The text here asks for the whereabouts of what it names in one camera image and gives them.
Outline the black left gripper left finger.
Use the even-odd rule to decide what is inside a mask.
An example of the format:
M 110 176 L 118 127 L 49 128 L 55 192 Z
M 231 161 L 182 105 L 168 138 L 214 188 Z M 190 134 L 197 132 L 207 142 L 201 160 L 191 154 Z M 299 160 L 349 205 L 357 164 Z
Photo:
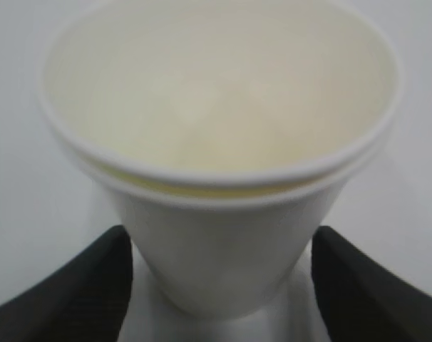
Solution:
M 0 341 L 117 341 L 132 284 L 131 240 L 123 226 L 114 226 L 0 306 Z

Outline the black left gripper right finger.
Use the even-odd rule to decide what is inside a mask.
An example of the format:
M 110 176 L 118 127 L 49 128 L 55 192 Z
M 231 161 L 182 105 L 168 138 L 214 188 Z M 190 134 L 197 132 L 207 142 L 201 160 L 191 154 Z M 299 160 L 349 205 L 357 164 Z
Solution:
M 432 297 L 331 227 L 312 238 L 311 271 L 331 341 L 432 341 Z

